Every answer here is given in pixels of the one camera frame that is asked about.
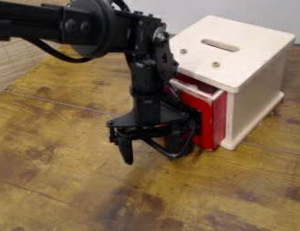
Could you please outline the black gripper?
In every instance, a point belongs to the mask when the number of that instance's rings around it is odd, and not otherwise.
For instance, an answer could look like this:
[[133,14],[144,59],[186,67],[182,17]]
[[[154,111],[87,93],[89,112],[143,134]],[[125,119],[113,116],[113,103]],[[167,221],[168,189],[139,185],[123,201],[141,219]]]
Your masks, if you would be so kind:
[[[108,128],[109,142],[119,146],[123,161],[132,165],[132,140],[151,138],[158,135],[156,128],[192,119],[198,126],[196,113],[182,102],[180,96],[171,97],[167,92],[146,94],[131,90],[131,111],[109,120]],[[166,138],[166,149],[170,153],[186,152],[182,150],[188,132],[180,125],[171,127],[171,134]]]

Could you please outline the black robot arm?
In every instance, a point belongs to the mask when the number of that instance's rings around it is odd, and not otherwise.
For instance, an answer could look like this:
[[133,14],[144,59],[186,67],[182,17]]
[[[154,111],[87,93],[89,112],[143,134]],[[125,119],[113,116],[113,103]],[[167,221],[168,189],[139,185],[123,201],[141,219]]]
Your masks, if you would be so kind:
[[170,159],[190,151],[199,122],[170,84],[179,63],[160,19],[131,11],[123,0],[69,0],[64,6],[0,0],[0,41],[12,37],[71,63],[123,53],[131,71],[132,109],[107,122],[109,142],[128,164],[133,140]]

